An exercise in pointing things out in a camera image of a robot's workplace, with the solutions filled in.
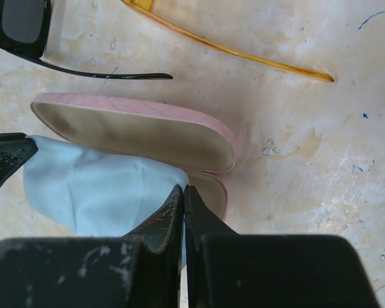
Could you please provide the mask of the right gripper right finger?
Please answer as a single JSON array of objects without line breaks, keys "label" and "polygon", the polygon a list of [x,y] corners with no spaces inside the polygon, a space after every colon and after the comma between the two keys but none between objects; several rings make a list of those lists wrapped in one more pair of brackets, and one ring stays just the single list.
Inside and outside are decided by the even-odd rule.
[{"label": "right gripper right finger", "polygon": [[188,185],[184,192],[185,255],[189,307],[209,307],[209,287],[201,238],[204,235],[236,235],[221,218],[206,206],[197,188]]}]

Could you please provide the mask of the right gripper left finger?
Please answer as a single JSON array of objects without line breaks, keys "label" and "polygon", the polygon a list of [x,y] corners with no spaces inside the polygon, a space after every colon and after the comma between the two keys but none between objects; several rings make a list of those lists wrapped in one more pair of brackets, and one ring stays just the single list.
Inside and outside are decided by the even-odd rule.
[{"label": "right gripper left finger", "polygon": [[184,194],[173,187],[163,205],[124,236],[135,244],[124,279],[126,307],[179,307]]}]

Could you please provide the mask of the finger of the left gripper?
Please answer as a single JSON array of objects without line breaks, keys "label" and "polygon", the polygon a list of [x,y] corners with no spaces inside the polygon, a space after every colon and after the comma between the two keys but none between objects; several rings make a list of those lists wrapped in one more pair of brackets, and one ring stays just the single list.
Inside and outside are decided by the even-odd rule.
[{"label": "finger of the left gripper", "polygon": [[0,133],[0,188],[37,151],[35,141],[24,133]]}]

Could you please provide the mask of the pink glasses case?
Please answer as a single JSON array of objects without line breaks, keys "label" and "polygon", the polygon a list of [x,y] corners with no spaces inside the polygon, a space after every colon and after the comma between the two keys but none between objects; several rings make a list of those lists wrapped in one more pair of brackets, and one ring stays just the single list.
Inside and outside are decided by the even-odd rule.
[{"label": "pink glasses case", "polygon": [[217,175],[235,166],[236,141],[211,115],[151,101],[63,93],[38,95],[31,111],[71,143],[184,170],[206,206],[225,217],[228,193]]}]

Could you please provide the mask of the light blue cleaning cloth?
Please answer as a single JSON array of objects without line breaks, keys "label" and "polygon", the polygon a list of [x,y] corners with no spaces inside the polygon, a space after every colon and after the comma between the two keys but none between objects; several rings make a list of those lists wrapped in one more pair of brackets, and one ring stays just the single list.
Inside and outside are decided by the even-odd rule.
[{"label": "light blue cleaning cloth", "polygon": [[39,135],[25,163],[23,184],[41,215],[87,237],[121,237],[156,213],[187,174],[156,160],[109,155]]}]

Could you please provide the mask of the black sunglasses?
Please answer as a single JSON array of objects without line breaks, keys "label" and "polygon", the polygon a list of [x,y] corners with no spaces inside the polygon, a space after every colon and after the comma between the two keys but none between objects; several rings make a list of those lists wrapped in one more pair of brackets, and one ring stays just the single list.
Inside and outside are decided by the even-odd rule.
[{"label": "black sunglasses", "polygon": [[31,63],[76,76],[109,80],[172,80],[166,73],[102,74],[66,69],[42,60],[51,25],[51,1],[0,0],[0,49]]}]

